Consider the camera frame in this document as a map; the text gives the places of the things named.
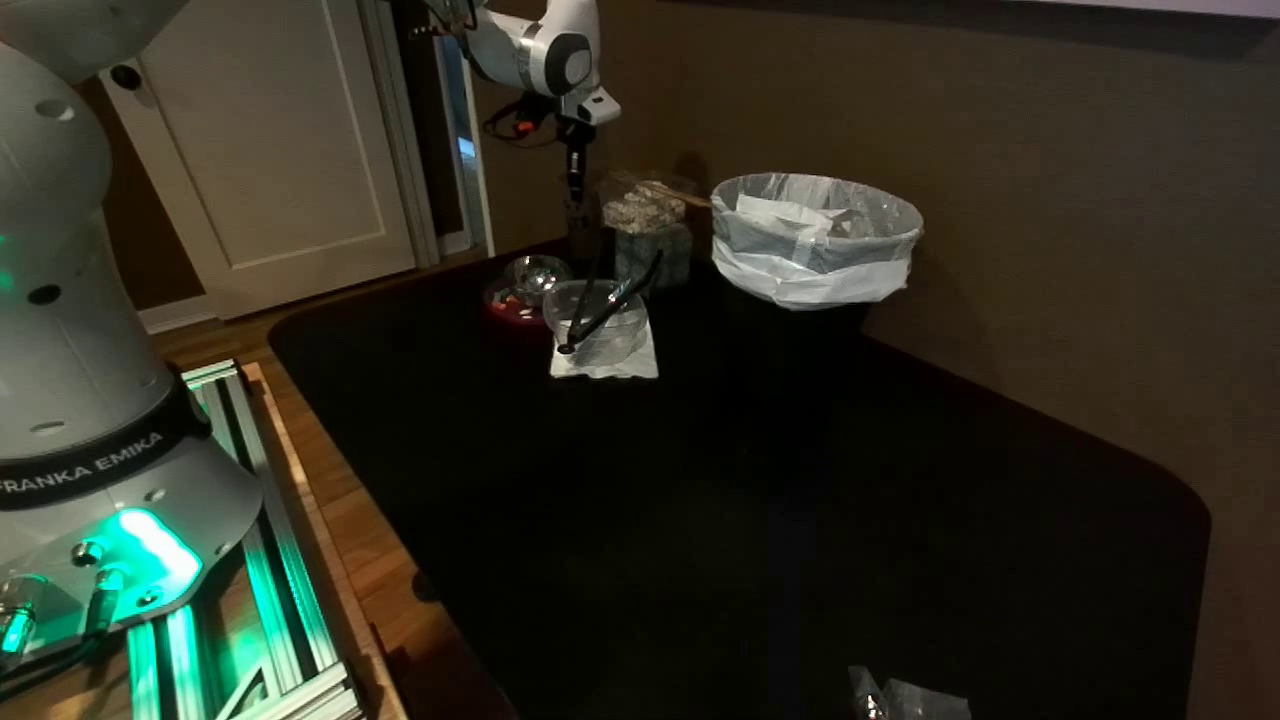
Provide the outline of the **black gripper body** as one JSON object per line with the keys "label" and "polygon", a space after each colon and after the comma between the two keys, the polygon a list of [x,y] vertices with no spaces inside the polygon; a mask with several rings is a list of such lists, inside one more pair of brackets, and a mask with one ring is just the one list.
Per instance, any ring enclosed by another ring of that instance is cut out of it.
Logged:
{"label": "black gripper body", "polygon": [[556,134],[565,143],[568,200],[580,203],[588,197],[588,147],[595,139],[595,127],[584,120],[565,120]]}

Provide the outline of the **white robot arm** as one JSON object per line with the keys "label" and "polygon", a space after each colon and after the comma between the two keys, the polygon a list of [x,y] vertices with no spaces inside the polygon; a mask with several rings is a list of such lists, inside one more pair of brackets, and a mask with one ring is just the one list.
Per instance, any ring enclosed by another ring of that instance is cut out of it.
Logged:
{"label": "white robot arm", "polygon": [[264,490],[147,345],[79,83],[186,0],[0,0],[0,663],[27,671],[186,602]]}

